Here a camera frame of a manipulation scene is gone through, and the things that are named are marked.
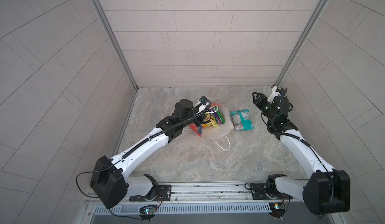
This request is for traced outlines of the teal snack packet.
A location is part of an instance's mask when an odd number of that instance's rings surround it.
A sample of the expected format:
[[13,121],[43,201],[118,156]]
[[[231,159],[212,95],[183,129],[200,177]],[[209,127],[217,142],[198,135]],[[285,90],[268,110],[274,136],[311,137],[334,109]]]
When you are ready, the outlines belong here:
[[231,111],[235,131],[253,130],[255,127],[250,119],[249,110]]

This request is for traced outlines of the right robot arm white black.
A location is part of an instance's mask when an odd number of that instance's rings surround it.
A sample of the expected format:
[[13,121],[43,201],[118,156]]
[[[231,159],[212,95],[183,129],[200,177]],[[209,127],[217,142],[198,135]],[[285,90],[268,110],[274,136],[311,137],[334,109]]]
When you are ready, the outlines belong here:
[[272,94],[253,92],[254,105],[265,120],[267,131],[274,135],[296,157],[308,177],[302,183],[283,174],[268,176],[266,195],[271,199],[293,197],[304,202],[314,215],[348,212],[351,207],[351,179],[344,170],[336,170],[305,140],[289,120],[293,105],[286,89],[276,87]]

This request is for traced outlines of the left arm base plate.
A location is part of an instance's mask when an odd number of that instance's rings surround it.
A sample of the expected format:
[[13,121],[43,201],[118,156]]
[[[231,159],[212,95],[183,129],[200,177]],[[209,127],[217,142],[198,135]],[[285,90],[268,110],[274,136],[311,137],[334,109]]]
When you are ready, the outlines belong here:
[[171,185],[158,185],[153,187],[150,192],[145,196],[132,196],[129,197],[130,202],[155,202],[155,201],[170,201]]

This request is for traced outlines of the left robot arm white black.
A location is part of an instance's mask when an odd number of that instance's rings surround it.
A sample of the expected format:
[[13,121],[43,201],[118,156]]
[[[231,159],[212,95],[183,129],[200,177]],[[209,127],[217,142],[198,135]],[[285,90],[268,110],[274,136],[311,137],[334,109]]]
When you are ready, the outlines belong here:
[[131,173],[153,153],[178,137],[184,127],[202,124],[212,102],[205,96],[194,105],[182,99],[174,112],[160,120],[156,127],[133,146],[113,157],[100,157],[92,171],[90,188],[107,209],[118,205],[126,197],[154,198],[158,183],[149,174],[140,177]]

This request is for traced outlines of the red paper gift bag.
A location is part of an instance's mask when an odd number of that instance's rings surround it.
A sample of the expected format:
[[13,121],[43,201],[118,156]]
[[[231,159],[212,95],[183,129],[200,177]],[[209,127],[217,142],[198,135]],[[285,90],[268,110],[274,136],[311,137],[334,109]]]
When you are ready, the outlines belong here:
[[192,123],[189,126],[198,136],[212,140],[223,151],[228,151],[231,143],[227,135],[233,131],[234,125],[229,110],[221,104],[213,103],[206,112],[202,125]]

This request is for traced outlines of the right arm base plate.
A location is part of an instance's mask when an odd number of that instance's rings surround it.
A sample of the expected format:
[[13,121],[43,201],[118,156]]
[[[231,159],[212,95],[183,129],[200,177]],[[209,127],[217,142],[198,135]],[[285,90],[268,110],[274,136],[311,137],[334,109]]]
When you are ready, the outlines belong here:
[[293,199],[293,197],[280,192],[268,192],[267,185],[265,183],[246,183],[244,187],[246,190],[251,192],[252,198],[255,201]]

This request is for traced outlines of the yellow green snack packet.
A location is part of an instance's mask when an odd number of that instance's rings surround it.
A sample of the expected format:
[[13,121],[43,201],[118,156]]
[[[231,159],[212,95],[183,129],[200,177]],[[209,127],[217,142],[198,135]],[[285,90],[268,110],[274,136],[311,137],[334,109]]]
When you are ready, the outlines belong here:
[[206,113],[206,117],[202,123],[202,126],[204,128],[206,128],[206,127],[219,127],[219,124],[218,124],[216,118],[214,117],[214,115]]

